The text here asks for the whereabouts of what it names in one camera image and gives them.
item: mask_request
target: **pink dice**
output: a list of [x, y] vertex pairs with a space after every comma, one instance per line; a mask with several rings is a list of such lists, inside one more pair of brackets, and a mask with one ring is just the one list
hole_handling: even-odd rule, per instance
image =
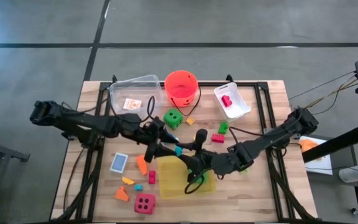
[[152, 194], [139, 193], [135, 199], [135, 212], [151, 215], [154, 212], [155, 196]]
[[155, 184], [155, 171], [150, 170], [149, 172], [149, 184]]

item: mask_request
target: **yellow tray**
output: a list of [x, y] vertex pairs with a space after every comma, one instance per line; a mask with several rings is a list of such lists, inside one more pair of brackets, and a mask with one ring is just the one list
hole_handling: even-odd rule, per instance
[[[185, 163], [176, 156], [165, 156], [157, 158], [157, 164], [161, 198], [169, 199], [184, 196], [185, 187], [188, 184], [188, 171]], [[206, 182], [193, 194], [209, 193], [216, 190], [214, 172], [207, 171], [207, 175]], [[198, 184], [193, 185], [189, 187], [189, 191], [197, 187]]]

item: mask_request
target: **sticker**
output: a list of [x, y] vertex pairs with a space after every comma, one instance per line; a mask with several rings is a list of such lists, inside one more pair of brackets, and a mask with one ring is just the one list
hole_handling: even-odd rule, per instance
[[142, 102], [140, 100], [134, 100], [134, 99], [127, 98], [124, 103], [124, 109], [127, 109], [127, 110], [139, 109], [141, 104], [142, 104]]

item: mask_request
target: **orange triangle block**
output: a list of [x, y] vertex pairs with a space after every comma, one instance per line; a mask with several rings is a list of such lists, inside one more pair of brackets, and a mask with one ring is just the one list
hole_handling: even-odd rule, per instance
[[137, 166], [139, 167], [142, 175], [146, 175], [147, 174], [147, 163], [146, 163], [146, 161], [144, 161], [144, 155], [140, 155], [140, 156], [136, 157], [136, 163], [137, 163]]
[[116, 192], [116, 199], [118, 200], [123, 200], [125, 202], [129, 201], [129, 196], [128, 194], [125, 193], [125, 188], [123, 186], [121, 186], [117, 192]]

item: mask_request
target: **red dice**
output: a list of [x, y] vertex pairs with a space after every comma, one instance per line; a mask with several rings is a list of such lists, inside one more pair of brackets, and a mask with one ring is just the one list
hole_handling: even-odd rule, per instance
[[212, 135], [212, 141], [213, 142], [223, 143], [224, 142], [224, 135], [223, 134], [213, 134]]
[[230, 105], [233, 104], [233, 102], [230, 100], [230, 96], [226, 96], [226, 95], [222, 96], [222, 102], [225, 107], [229, 107]]
[[152, 194], [139, 193], [135, 199], [135, 212], [151, 215], [154, 212], [155, 196]]
[[155, 184], [155, 171], [150, 170], [149, 172], [149, 184]]

